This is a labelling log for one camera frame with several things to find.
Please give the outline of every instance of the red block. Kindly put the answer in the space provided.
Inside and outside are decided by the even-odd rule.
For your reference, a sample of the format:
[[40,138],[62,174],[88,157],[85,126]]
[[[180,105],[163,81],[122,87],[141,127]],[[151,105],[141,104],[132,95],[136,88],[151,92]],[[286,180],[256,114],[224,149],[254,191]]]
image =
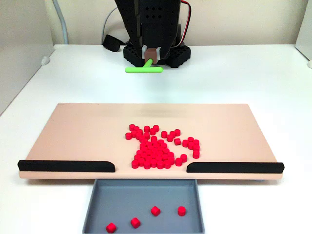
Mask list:
[[131,133],[126,133],[126,139],[131,140],[132,139],[132,134]]
[[144,132],[149,133],[150,132],[150,126],[144,126]]
[[151,209],[151,213],[154,215],[154,216],[158,216],[160,214],[160,208],[158,208],[157,206],[154,206],[152,209]]
[[143,158],[140,158],[140,159],[138,160],[138,165],[139,165],[140,167],[143,167],[143,166],[144,166],[144,162],[145,162],[145,160],[144,160]]
[[159,131],[159,126],[158,125],[154,125],[153,128],[155,129],[156,132]]
[[169,169],[171,167],[171,163],[169,160],[164,161],[164,168]]
[[162,138],[167,138],[167,135],[168,135],[168,134],[167,134],[166,131],[162,131],[162,132],[161,132],[161,137],[162,137]]
[[175,163],[175,157],[173,157],[173,156],[168,156],[168,160],[170,161],[170,164],[171,164],[171,165],[174,165],[174,163]]
[[151,137],[151,142],[157,142],[157,137],[156,136],[152,136]]
[[168,142],[173,142],[174,138],[172,137],[172,135],[167,135],[167,141]]
[[140,138],[143,136],[143,134],[141,134],[141,133],[136,133],[136,139],[137,140],[140,140]]
[[168,155],[162,155],[162,160],[163,160],[163,161],[168,160]]
[[176,132],[175,132],[175,131],[170,131],[170,132],[169,132],[169,135],[172,135],[172,137],[175,138]]
[[179,137],[181,135],[180,129],[175,129],[175,136]]
[[108,233],[114,233],[116,231],[116,226],[114,223],[110,223],[107,227],[106,227],[106,231]]
[[153,146],[154,146],[154,148],[157,149],[160,145],[158,143],[155,143]]
[[175,154],[173,152],[167,153],[168,157],[175,157]]
[[199,158],[199,151],[198,150],[194,150],[193,151],[193,158]]
[[192,150],[194,147],[194,143],[193,142],[189,142],[188,144],[189,150]]
[[156,159],[151,160],[151,167],[157,167],[157,160]]
[[130,124],[130,125],[129,125],[129,130],[130,130],[130,131],[133,131],[134,128],[135,128],[135,125],[134,125],[134,124]]
[[150,169],[151,168],[151,161],[144,161],[144,168],[145,169]]
[[135,155],[135,160],[139,160],[141,158],[141,155]]
[[150,134],[149,134],[149,133],[144,133],[143,136],[144,136],[146,139],[148,139],[148,140],[150,139]]
[[132,166],[132,168],[134,168],[134,169],[138,168],[138,160],[133,160],[133,161],[131,162],[131,166]]
[[186,214],[186,208],[184,206],[179,206],[177,209],[177,214],[179,216],[184,216]]
[[150,134],[151,134],[151,135],[155,135],[155,134],[156,134],[156,131],[155,131],[154,128],[151,128],[151,129],[150,129]]
[[157,161],[157,168],[163,169],[164,168],[164,162],[162,160]]
[[199,151],[199,149],[200,149],[199,145],[194,145],[193,146],[193,150],[198,150]]
[[188,147],[189,146],[189,141],[188,140],[183,140],[182,141],[182,146],[185,147],[185,148]]
[[141,143],[146,143],[146,142],[147,142],[147,139],[146,139],[145,137],[142,136],[142,137],[140,137],[140,142],[141,142]]
[[176,158],[176,159],[175,159],[175,165],[178,166],[178,167],[182,166],[182,159],[179,158],[179,157]]
[[157,155],[157,156],[155,157],[155,159],[156,159],[156,161],[162,161],[162,156],[161,156],[161,155]]
[[131,223],[132,227],[134,227],[134,228],[138,228],[141,225],[141,222],[140,222],[140,220],[138,220],[138,218],[131,219],[130,223]]
[[181,144],[181,139],[180,138],[176,138],[175,139],[175,145],[180,145]]
[[163,149],[162,151],[164,152],[164,154],[167,154],[167,153],[170,152],[170,150],[169,150],[168,148],[165,148],[165,149]]
[[187,155],[182,154],[181,159],[182,159],[182,162],[186,162],[187,161]]

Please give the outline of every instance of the black strap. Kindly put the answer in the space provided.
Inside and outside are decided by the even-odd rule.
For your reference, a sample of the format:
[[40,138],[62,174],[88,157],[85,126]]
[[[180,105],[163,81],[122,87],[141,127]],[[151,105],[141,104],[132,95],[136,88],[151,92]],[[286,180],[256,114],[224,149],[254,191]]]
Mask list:
[[20,160],[18,167],[25,172],[115,172],[108,161]]
[[284,168],[282,162],[193,162],[186,172],[281,174]]

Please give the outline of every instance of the red cube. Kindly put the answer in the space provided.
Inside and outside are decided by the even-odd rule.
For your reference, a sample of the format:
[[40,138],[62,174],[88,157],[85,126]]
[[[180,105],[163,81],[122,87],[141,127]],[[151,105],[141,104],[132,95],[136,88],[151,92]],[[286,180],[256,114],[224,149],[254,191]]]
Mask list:
[[181,144],[181,139],[180,138],[176,138],[175,139],[175,145],[180,145]]
[[156,132],[159,131],[159,126],[158,125],[154,125],[153,128],[155,129]]
[[199,151],[198,150],[193,151],[193,158],[195,158],[195,159],[199,158]]
[[185,148],[188,147],[189,146],[189,141],[188,140],[183,140],[182,141],[182,146],[185,147]]
[[152,209],[151,209],[151,212],[154,216],[158,216],[160,214],[160,208],[158,208],[157,206],[154,206]]
[[157,168],[163,169],[164,168],[164,162],[162,160],[157,161]]
[[179,137],[181,135],[180,129],[175,129],[175,136]]
[[106,227],[106,231],[108,233],[114,233],[116,231],[116,226],[114,223],[110,223],[107,227]]
[[134,128],[135,128],[135,125],[134,125],[134,124],[130,124],[130,125],[129,125],[129,130],[130,130],[130,131],[133,131]]
[[131,219],[131,225],[133,228],[138,228],[141,225],[140,220],[138,220],[138,218],[133,218]]
[[133,160],[133,161],[131,162],[131,166],[132,166],[133,169],[138,168],[138,160]]
[[150,131],[150,126],[144,126],[144,132],[148,133]]
[[184,216],[186,214],[186,208],[184,206],[179,206],[177,209],[177,214],[179,216]]
[[175,131],[170,131],[170,132],[169,132],[169,135],[171,135],[173,138],[175,138],[176,132],[175,132]]
[[162,137],[162,138],[167,138],[167,135],[168,135],[168,134],[167,134],[166,131],[162,131],[162,132],[161,132],[161,137]]
[[132,139],[132,134],[131,133],[126,133],[126,139],[131,140]]
[[181,159],[182,159],[182,162],[186,162],[187,161],[187,155],[182,154]]
[[176,158],[175,159],[175,165],[177,166],[177,167],[180,167],[180,166],[182,166],[182,159],[181,158]]

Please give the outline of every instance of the green t-shaped tool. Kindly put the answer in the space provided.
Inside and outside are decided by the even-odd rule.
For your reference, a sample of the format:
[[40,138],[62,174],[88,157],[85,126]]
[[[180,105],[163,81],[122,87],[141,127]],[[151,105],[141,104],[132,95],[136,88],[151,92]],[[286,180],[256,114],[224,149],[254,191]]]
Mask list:
[[162,67],[151,67],[153,60],[150,58],[147,60],[143,67],[127,67],[125,69],[126,73],[162,73]]

